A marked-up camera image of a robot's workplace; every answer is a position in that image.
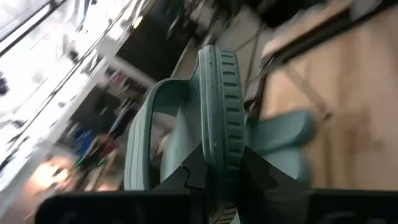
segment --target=black frame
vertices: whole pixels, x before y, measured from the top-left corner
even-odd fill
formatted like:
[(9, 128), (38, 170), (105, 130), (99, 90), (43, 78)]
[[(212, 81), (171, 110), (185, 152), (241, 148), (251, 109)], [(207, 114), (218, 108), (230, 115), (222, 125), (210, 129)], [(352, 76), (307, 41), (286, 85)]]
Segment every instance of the black frame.
[[(60, 194), (41, 204), (35, 223), (209, 223), (219, 206), (213, 184), (203, 149), (198, 146), (153, 190)], [(248, 147), (236, 193), (233, 202), (241, 223), (398, 220), (398, 192), (311, 189)]]

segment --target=teal plastic part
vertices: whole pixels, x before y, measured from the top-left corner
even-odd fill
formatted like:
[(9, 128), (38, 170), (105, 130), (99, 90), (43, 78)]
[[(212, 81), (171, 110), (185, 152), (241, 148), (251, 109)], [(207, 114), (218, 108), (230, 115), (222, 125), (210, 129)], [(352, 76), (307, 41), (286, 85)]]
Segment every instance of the teal plastic part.
[(239, 68), (232, 52), (206, 46), (198, 53), (190, 80), (190, 99), (177, 115), (160, 171), (171, 175), (202, 142), (220, 200), (228, 201), (238, 181), (244, 149), (243, 99)]
[(303, 146), (313, 139), (315, 130), (315, 121), (307, 110), (291, 111), (264, 121), (249, 118), (246, 144), (259, 154), (267, 154), (287, 146)]
[(188, 92), (187, 81), (172, 79), (158, 82), (150, 91), (129, 130), (124, 168), (126, 190), (150, 189), (149, 151), (152, 114), (160, 112), (175, 116)]
[(134, 118), (127, 144), (124, 186), (148, 190), (153, 112), (176, 116), (162, 155), (160, 180), (169, 177), (200, 144), (214, 173), (217, 200), (234, 195), (244, 150), (244, 110), (239, 68), (232, 52), (206, 46), (199, 51), (191, 80), (155, 85)]

